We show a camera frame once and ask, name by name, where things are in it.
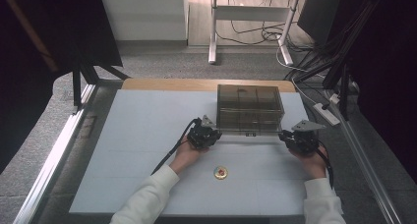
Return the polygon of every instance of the white long-sleeve shirt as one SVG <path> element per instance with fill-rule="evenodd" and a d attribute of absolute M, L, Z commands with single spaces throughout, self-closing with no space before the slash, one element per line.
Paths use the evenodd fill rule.
<path fill-rule="evenodd" d="M 163 165 L 113 215 L 111 224 L 153 223 L 167 204 L 169 191 L 178 181 L 177 174 L 168 165 Z M 340 198 L 332 191 L 327 178 L 307 181 L 305 186 L 304 214 L 307 224 L 345 223 L 340 214 Z"/>

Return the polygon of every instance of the metal frame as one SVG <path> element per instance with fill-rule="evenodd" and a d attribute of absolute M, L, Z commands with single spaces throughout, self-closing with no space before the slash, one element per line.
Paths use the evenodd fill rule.
<path fill-rule="evenodd" d="M 49 156 L 47 157 L 42 169 L 39 172 L 39 175 L 36 178 L 33 186 L 30 189 L 30 192 L 25 199 L 24 204 L 21 207 L 18 215 L 16 216 L 14 224 L 27 224 L 30 223 L 33 219 L 36 211 L 39 207 L 39 204 L 45 194 L 47 187 L 49 186 L 50 180 L 53 178 L 57 166 L 61 162 L 61 159 L 65 152 L 67 151 L 68 145 L 72 139 L 74 131 L 82 121 L 82 118 L 85 114 L 86 107 L 91 99 L 92 93 L 95 90 L 94 84 L 89 84 L 86 86 L 82 96 L 82 107 L 80 110 L 71 115 L 64 126 L 61 134 L 58 137 L 58 140 L 52 147 Z"/>
<path fill-rule="evenodd" d="M 325 90 L 325 95 L 327 98 L 330 98 L 331 93 L 329 90 Z M 352 149 L 352 153 L 356 158 L 356 161 L 361 168 L 365 179 L 368 182 L 368 186 L 375 195 L 375 199 L 380 206 L 383 216 L 386 218 L 388 224 L 401 224 L 401 219 L 399 218 L 398 212 L 396 211 L 392 200 L 390 199 L 386 188 L 378 177 L 377 173 L 374 170 L 371 161 L 366 155 L 365 150 L 358 137 L 356 136 L 355 131 L 348 121 L 345 121 L 339 112 L 338 108 L 334 105 L 330 105 L 336 117 L 340 119 L 341 129 Z"/>
<path fill-rule="evenodd" d="M 278 36 L 278 45 L 287 66 L 293 66 L 291 55 L 285 44 L 286 36 L 291 28 L 292 20 L 297 11 L 298 0 L 293 0 L 290 8 L 286 7 L 241 7 L 217 6 L 217 0 L 211 0 L 211 30 L 209 37 L 208 62 L 215 64 L 217 50 L 216 24 L 217 20 L 230 21 L 266 21 L 284 22 L 285 26 L 281 36 Z"/>

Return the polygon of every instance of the gold coin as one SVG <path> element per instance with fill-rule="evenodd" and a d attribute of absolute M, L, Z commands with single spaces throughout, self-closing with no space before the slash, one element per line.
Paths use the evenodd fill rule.
<path fill-rule="evenodd" d="M 223 180 L 227 177 L 227 169 L 223 166 L 218 166 L 214 169 L 214 177 L 218 180 Z"/>

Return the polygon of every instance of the wrist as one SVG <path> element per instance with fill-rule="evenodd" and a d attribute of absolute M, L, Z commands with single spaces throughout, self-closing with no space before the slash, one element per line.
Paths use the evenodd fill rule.
<path fill-rule="evenodd" d="M 185 163 L 182 163 L 178 159 L 174 159 L 171 164 L 169 164 L 169 167 L 177 174 L 179 175 L 187 166 Z"/>

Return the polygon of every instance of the human hand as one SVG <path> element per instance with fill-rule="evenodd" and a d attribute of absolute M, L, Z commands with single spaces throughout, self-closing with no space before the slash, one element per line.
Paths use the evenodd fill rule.
<path fill-rule="evenodd" d="M 187 141 L 187 136 L 181 139 L 181 145 L 178 147 L 175 158 L 169 164 L 176 174 L 180 174 L 185 168 L 195 163 L 199 157 L 209 151 L 208 148 L 196 149 Z"/>
<path fill-rule="evenodd" d="M 312 179 L 326 177 L 326 163 L 316 152 L 309 155 L 302 155 L 291 149 L 288 150 L 303 163 L 304 170 L 310 174 Z M 328 157 L 326 149 L 323 146 L 320 145 L 319 150 L 325 155 L 325 157 Z"/>

